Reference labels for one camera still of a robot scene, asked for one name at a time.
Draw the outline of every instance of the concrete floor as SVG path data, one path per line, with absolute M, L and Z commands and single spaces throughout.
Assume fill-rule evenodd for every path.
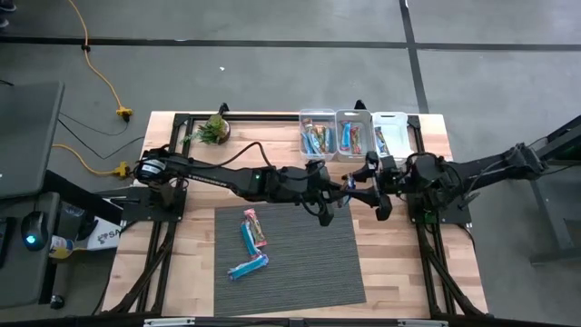
M 93 37 L 218 40 L 405 41 L 397 0 L 91 0 L 76 1 Z M 82 36 L 65 0 L 18 3 L 8 35 Z M 581 3 L 575 0 L 409 0 L 418 42 L 575 44 Z M 126 133 L 107 137 L 69 123 L 101 154 L 143 135 L 153 110 L 352 107 L 417 113 L 404 49 L 94 46 L 94 64 L 135 111 Z M 0 78 L 16 84 L 61 80 L 62 111 L 114 133 L 123 123 L 106 85 L 85 66 L 78 45 L 0 44 Z M 429 111 L 444 114 L 454 157 L 466 161 L 531 142 L 581 113 L 581 53 L 419 51 Z M 61 126 L 97 169 L 139 157 L 140 143 L 101 161 Z M 99 191 L 125 184 L 94 177 L 67 152 L 50 168 Z M 488 187 L 471 205 L 478 265 L 491 313 L 521 320 L 581 324 L 581 264 L 533 268 L 528 257 L 555 242 L 530 186 Z M 68 305 L 37 309 L 36 318 L 88 314 L 106 281 L 112 255 L 88 253 L 74 265 Z M 24 308 L 0 311 L 0 320 Z

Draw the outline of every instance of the clear plastic bin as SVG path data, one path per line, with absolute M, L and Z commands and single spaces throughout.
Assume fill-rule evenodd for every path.
M 345 163 L 363 162 L 367 151 L 374 149 L 374 139 L 371 135 L 371 114 L 367 110 L 338 110 L 335 113 L 337 122 L 337 160 Z M 341 150 L 341 139 L 343 137 L 343 123 L 351 122 L 351 127 L 359 128 L 361 138 L 361 154 L 354 154 L 351 149 Z
M 381 129 L 383 138 L 388 146 L 388 154 L 382 153 L 379 150 L 377 143 L 378 137 L 375 132 L 375 128 L 377 127 Z M 374 113 L 373 140 L 375 143 L 375 151 L 378 153 L 379 157 L 393 155 L 397 164 L 403 164 L 408 156 L 413 153 L 411 151 L 411 146 L 409 145 L 408 115 L 406 113 L 396 112 Z
M 309 154 L 305 143 L 303 142 L 303 133 L 305 133 L 305 127 L 303 121 L 305 119 L 310 119 L 313 126 L 322 125 L 326 129 L 330 130 L 330 141 L 329 150 L 326 150 L 322 154 Z M 299 112 L 299 149 L 300 156 L 303 159 L 324 159 L 325 161 L 333 160 L 335 153 L 337 152 L 337 131 L 335 124 L 335 112 L 332 109 L 302 109 Z

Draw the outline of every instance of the wooden table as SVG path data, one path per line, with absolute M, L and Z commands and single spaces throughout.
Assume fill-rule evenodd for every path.
M 169 143 L 174 114 L 175 112 L 152 113 L 143 143 L 144 150 Z M 451 159 L 443 116 L 421 114 L 419 118 L 426 151 Z M 253 141 L 262 142 L 274 165 L 302 166 L 305 163 L 299 153 L 297 122 L 233 122 L 230 141 L 220 146 L 193 144 L 190 155 L 197 160 L 219 163 L 229 159 Z M 264 163 L 258 148 L 252 148 L 228 167 L 235 169 L 262 165 Z M 327 166 L 333 180 L 338 181 L 341 175 L 360 168 L 361 163 L 331 162 Z M 366 204 L 358 201 L 350 203 L 367 296 L 366 303 L 292 312 L 269 312 L 257 316 L 429 317 L 416 230 L 409 222 L 404 203 L 396 197 L 392 197 L 391 201 L 394 208 L 386 222 L 378 222 L 374 210 Z M 173 246 L 163 306 L 164 316 L 213 315 L 214 208 L 243 204 L 245 201 L 229 190 L 206 183 L 190 183 L 185 214 L 183 221 L 178 225 Z M 151 229 L 152 223 L 141 222 L 122 235 L 103 302 L 104 310 L 115 306 L 143 271 Z M 487 305 L 480 283 L 477 260 L 466 232 L 454 225 L 443 225 L 442 236 L 450 274 L 466 296 L 480 310 L 486 312 Z M 157 279 L 157 275 L 152 278 L 148 308 L 153 302 Z M 444 308 L 441 281 L 434 278 L 434 282 L 437 285 L 438 303 L 440 308 Z

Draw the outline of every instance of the pink wrapper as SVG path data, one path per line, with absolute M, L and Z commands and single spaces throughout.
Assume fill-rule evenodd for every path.
M 244 216 L 246 216 L 246 220 L 251 224 L 250 227 L 252 237 L 254 238 L 254 245 L 259 248 L 266 245 L 266 237 L 264 237 L 264 233 L 262 233 L 261 223 L 259 223 L 254 209 L 245 210 Z

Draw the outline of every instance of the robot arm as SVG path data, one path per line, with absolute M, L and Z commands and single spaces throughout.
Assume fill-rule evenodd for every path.
M 430 153 L 413 154 L 400 170 L 388 156 L 366 155 L 361 169 L 343 176 L 345 181 L 371 180 L 367 189 L 334 183 L 324 161 L 309 161 L 305 168 L 273 165 L 233 170 L 223 164 L 211 164 L 169 153 L 166 146 L 143 153 L 134 176 L 153 189 L 169 187 L 172 179 L 191 179 L 232 190 L 249 202 L 302 204 L 305 210 L 327 226 L 333 218 L 334 203 L 342 204 L 350 196 L 377 207 L 376 217 L 387 220 L 391 213 L 389 194 L 419 193 L 427 210 L 446 208 L 458 197 L 459 206 L 466 206 L 476 196 L 470 192 L 505 179 L 536 179 L 546 169 L 533 150 L 517 144 L 508 151 L 468 163 L 446 162 Z M 313 212 L 308 204 L 317 204 Z

